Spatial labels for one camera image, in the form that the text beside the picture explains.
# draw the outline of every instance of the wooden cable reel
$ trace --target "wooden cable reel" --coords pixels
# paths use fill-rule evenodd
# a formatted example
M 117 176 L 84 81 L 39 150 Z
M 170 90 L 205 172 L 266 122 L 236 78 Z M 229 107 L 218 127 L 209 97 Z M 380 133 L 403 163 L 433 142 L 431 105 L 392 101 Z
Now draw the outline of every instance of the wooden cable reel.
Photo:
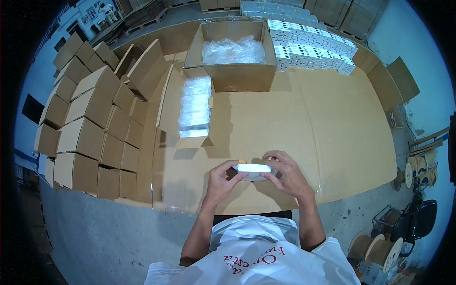
M 399 257 L 402 248 L 402 238 L 396 242 L 385 240 L 383 234 L 372 238 L 365 233 L 358 233 L 352 240 L 348 256 L 364 259 L 367 266 L 377 263 L 383 266 L 383 272 L 388 272 Z

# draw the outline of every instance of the clear plastic wrap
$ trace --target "clear plastic wrap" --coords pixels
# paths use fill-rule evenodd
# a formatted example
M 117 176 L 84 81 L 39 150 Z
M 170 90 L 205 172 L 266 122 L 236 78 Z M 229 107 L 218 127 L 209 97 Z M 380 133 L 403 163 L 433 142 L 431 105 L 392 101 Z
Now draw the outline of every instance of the clear plastic wrap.
M 191 138 L 207 136 L 211 109 L 209 97 L 212 95 L 211 77 L 186 79 L 182 88 L 181 115 L 179 117 L 179 137 Z
M 202 47 L 203 64 L 265 63 L 263 43 L 254 36 L 245 36 L 237 42 L 224 38 L 205 41 Z

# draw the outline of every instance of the person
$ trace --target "person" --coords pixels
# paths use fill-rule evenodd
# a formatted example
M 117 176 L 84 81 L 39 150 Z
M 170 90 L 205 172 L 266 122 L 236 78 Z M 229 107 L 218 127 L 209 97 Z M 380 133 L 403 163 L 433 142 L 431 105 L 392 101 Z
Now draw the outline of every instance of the person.
M 98 12 L 103 12 L 106 15 L 106 20 L 110 25 L 117 22 L 117 17 L 114 15 L 113 6 L 111 4 L 105 5 L 104 3 L 101 3 Z
M 179 265 L 152 263 L 145 285 L 360 284 L 339 242 L 326 238 L 315 192 L 296 162 L 278 150 L 266 152 L 263 161 L 281 178 L 269 172 L 260 175 L 297 200 L 299 231 L 291 216 L 245 215 L 214 221 L 217 205 L 247 176 L 238 173 L 226 180 L 227 170 L 238 164 L 227 161 L 209 172 L 207 193 Z

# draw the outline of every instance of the black chair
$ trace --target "black chair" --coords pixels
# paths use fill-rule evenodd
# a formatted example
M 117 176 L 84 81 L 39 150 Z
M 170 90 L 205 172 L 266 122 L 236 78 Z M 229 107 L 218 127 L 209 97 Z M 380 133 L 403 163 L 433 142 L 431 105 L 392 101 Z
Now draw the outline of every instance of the black chair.
M 379 217 L 385 210 L 388 211 L 380 219 Z M 412 253 L 415 241 L 427 236 L 432 231 L 436 215 L 436 200 L 412 202 L 402 212 L 388 205 L 373 217 L 372 224 L 375 225 L 374 222 L 380 223 L 380 232 L 389 235 L 390 241 L 395 242 L 402 238 L 404 243 L 412 244 L 409 252 L 399 254 L 399 256 L 407 257 Z

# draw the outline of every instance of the stack of boxes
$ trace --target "stack of boxes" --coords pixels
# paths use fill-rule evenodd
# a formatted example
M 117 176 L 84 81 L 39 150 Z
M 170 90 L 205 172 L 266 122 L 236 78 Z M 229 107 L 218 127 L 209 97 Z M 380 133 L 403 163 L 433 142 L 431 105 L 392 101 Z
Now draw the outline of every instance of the stack of boxes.
M 325 24 L 319 23 L 317 17 L 311 15 L 308 9 L 302 8 L 302 2 L 296 1 L 294 3 L 288 1 L 284 1 L 283 4 L 274 3 L 273 1 L 241 1 L 241 15 L 292 21 L 322 30 L 327 29 Z
M 338 70 L 351 74 L 358 48 L 354 43 L 313 27 L 285 21 L 268 20 L 280 71 L 288 66 Z
M 56 189 L 134 200 L 148 102 L 114 74 L 119 59 L 104 42 L 92 48 L 74 33 L 53 63 L 60 73 L 35 139 L 35 150 L 48 156 L 46 180 Z

